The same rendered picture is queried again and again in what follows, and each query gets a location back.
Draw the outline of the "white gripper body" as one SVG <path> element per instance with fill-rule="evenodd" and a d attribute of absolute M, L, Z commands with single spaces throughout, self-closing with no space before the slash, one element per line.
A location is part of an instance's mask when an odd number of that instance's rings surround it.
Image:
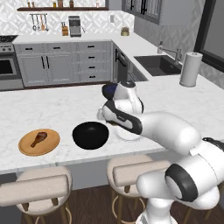
<path fill-rule="evenodd" d="M 106 118 L 105 118 L 105 107 L 104 106 L 102 106 L 101 108 L 98 109 L 97 119 L 100 120 L 100 121 L 105 121 L 106 120 Z"/>

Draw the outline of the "black bowl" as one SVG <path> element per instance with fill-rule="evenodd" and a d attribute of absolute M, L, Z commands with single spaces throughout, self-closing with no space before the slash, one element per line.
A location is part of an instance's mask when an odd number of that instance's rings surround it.
<path fill-rule="evenodd" d="M 101 148 L 109 139 L 109 129 L 100 122 L 83 122 L 73 129 L 73 141 L 84 150 Z"/>

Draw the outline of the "white plate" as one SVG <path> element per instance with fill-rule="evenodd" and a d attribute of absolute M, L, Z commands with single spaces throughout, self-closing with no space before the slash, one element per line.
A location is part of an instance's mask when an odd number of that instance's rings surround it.
<path fill-rule="evenodd" d="M 126 129 L 123 129 L 120 126 L 114 127 L 114 134 L 119 140 L 122 140 L 125 142 L 136 142 L 142 138 L 141 136 L 137 134 L 128 132 Z"/>

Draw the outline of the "dark sink basin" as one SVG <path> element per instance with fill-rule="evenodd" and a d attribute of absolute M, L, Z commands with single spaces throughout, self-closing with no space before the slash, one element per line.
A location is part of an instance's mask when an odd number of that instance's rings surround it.
<path fill-rule="evenodd" d="M 136 56 L 136 60 L 152 76 L 176 75 L 182 69 L 180 64 L 175 65 L 174 60 L 167 55 Z"/>

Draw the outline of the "steel coffee machine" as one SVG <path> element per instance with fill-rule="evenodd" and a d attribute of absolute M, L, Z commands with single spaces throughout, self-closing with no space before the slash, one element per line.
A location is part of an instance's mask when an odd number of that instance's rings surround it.
<path fill-rule="evenodd" d="M 79 16 L 69 16 L 68 17 L 69 23 L 69 31 L 70 36 L 73 37 L 80 37 L 81 36 L 81 19 Z"/>

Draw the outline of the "brown chicken drumstick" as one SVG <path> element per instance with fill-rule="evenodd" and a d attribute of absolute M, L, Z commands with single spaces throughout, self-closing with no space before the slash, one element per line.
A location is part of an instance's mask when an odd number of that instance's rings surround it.
<path fill-rule="evenodd" d="M 31 144 L 31 147 L 34 148 L 36 146 L 36 144 L 44 141 L 47 138 L 47 133 L 46 132 L 39 132 L 36 137 L 35 140 L 33 141 L 33 143 Z"/>

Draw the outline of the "dark wooden wall shelf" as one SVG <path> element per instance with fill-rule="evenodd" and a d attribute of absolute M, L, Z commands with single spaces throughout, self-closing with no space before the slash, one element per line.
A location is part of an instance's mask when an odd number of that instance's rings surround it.
<path fill-rule="evenodd" d="M 108 11 L 107 7 L 20 7 L 17 11 Z"/>

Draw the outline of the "white paper towel roll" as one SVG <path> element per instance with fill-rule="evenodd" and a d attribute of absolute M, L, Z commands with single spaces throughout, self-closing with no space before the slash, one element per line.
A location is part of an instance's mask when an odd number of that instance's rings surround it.
<path fill-rule="evenodd" d="M 199 52 L 187 52 L 182 66 L 179 84 L 183 87 L 193 88 L 200 70 L 203 55 Z"/>

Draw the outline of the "grey base cupboard run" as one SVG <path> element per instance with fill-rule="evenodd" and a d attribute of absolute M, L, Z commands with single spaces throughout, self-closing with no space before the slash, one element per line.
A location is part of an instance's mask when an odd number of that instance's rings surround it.
<path fill-rule="evenodd" d="M 14 46 L 26 87 L 110 80 L 109 41 Z"/>

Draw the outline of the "black dishwasher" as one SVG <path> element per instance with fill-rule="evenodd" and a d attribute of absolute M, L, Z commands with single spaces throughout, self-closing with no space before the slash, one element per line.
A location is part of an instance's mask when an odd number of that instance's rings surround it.
<path fill-rule="evenodd" d="M 128 62 L 126 56 L 118 48 L 115 49 L 115 83 L 126 82 L 128 77 Z"/>

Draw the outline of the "steel oven with hob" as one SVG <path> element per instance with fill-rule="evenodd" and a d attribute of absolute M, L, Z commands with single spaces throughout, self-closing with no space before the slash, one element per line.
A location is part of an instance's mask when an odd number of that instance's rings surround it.
<path fill-rule="evenodd" d="M 12 42 L 17 35 L 0 35 L 0 91 L 23 89 L 24 84 Z"/>

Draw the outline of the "round wooden plate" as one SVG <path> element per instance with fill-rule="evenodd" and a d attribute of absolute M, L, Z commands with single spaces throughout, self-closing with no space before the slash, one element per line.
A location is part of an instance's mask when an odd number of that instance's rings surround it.
<path fill-rule="evenodd" d="M 36 146 L 32 148 L 31 144 L 33 143 L 36 135 L 39 132 L 46 132 L 47 138 L 44 141 L 37 143 Z M 20 139 L 18 143 L 18 148 L 26 156 L 35 157 L 35 156 L 45 155 L 48 152 L 54 150 L 58 146 L 59 143 L 60 143 L 60 135 L 55 130 L 35 129 L 27 133 Z"/>

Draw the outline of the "hanging wooden spatula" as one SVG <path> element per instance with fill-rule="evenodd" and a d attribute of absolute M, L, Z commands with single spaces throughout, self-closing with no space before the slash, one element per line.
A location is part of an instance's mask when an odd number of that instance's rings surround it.
<path fill-rule="evenodd" d="M 43 15 L 42 14 L 40 14 L 40 20 L 41 20 L 41 30 L 45 31 L 46 28 L 45 28 L 45 24 L 44 24 L 44 20 L 43 20 Z"/>

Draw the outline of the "beige bar stool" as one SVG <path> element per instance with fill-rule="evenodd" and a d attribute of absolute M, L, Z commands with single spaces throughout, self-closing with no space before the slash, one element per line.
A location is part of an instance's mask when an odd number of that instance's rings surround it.
<path fill-rule="evenodd" d="M 0 207 L 16 206 L 27 224 L 46 224 L 46 216 L 60 210 L 62 224 L 72 224 L 72 185 L 65 166 L 25 171 L 15 182 L 0 185 Z"/>
<path fill-rule="evenodd" d="M 190 214 L 191 214 L 192 210 L 193 209 L 191 207 L 187 208 L 186 213 L 185 213 L 185 217 L 184 217 L 184 219 L 182 221 L 182 224 L 187 224 L 187 221 L 188 221 L 188 219 L 190 217 Z M 213 211 L 213 209 L 210 209 L 210 210 L 206 211 L 206 215 L 204 217 L 205 221 L 208 220 L 208 218 L 211 215 L 212 211 Z"/>
<path fill-rule="evenodd" d="M 171 163 L 167 160 L 153 161 L 147 155 L 116 157 L 108 161 L 107 179 L 112 190 L 111 210 L 116 218 L 116 224 L 135 224 L 134 221 L 122 220 L 123 198 L 133 199 L 134 208 L 137 202 L 145 204 L 137 191 L 137 177 L 145 172 L 168 168 Z"/>

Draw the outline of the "grey wall cupboard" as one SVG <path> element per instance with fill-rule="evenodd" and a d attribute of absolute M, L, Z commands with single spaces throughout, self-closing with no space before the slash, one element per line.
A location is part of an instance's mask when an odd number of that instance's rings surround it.
<path fill-rule="evenodd" d="M 122 9 L 156 25 L 187 25 L 195 0 L 122 0 Z"/>

